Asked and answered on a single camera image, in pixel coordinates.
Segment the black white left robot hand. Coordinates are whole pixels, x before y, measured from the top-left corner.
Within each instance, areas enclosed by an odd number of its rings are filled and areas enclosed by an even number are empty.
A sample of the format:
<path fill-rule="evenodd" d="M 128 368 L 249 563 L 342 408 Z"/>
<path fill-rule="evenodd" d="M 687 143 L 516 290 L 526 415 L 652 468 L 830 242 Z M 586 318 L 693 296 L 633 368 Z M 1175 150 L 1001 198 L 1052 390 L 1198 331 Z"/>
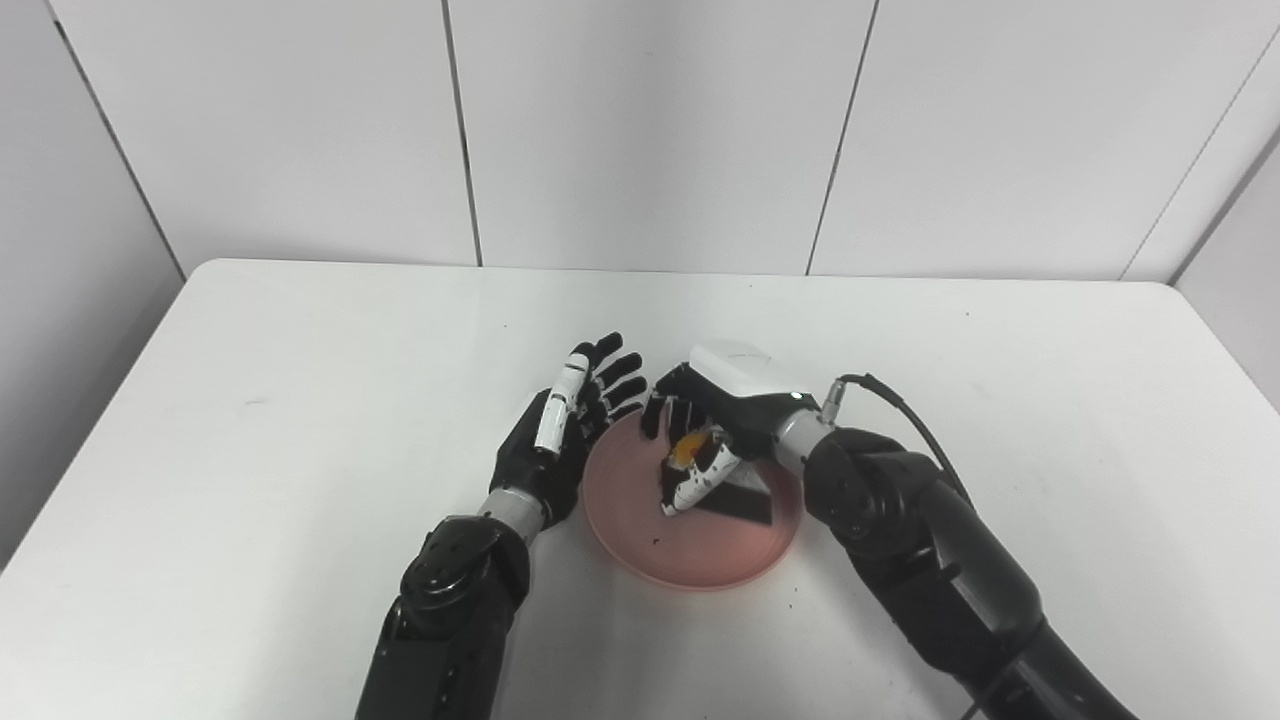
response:
<path fill-rule="evenodd" d="M 579 498 L 589 454 L 604 433 L 640 410 L 643 356 L 614 331 L 579 343 L 549 388 L 531 398 L 495 455 L 492 498 L 516 496 L 507 523 L 534 536 L 563 521 Z"/>

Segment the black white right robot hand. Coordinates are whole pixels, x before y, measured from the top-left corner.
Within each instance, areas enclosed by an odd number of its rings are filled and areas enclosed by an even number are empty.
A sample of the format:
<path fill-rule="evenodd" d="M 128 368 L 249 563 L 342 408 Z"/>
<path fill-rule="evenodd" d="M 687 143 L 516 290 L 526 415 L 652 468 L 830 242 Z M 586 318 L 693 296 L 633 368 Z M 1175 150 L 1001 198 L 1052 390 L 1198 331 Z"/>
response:
<path fill-rule="evenodd" d="M 640 420 L 641 433 L 664 437 L 660 511 L 719 514 L 769 527 L 773 495 L 744 483 L 756 461 L 801 477 L 814 447 L 831 433 L 820 407 L 800 380 L 755 346 L 709 341 L 663 375 Z"/>

